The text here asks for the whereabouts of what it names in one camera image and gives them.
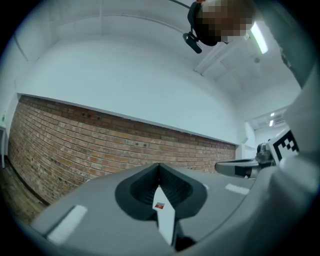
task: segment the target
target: gray sleeve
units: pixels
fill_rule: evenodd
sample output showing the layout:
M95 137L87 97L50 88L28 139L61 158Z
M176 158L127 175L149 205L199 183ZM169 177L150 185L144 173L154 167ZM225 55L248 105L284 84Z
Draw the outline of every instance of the gray sleeve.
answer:
M282 50L283 63L303 87L317 58L312 40L288 11L274 0L254 0Z

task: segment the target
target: person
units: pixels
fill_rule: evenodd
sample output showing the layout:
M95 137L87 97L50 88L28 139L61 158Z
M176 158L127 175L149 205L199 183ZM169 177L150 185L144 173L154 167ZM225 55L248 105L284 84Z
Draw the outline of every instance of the person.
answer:
M277 1L196 0L189 10L198 39L208 46L227 37L244 36L255 21L262 20L280 48L283 63L301 87L316 62L314 45L303 28Z

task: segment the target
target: fluorescent light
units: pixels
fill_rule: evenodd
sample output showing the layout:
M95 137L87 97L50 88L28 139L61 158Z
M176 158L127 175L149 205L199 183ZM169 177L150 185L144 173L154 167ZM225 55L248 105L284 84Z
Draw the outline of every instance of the fluorescent light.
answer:
M254 35L254 38L259 45L260 51L262 52L262 54L265 54L268 51L268 47L264 39L264 36L262 35L260 28L258 27L256 22L253 24L253 27L251 28L251 32Z

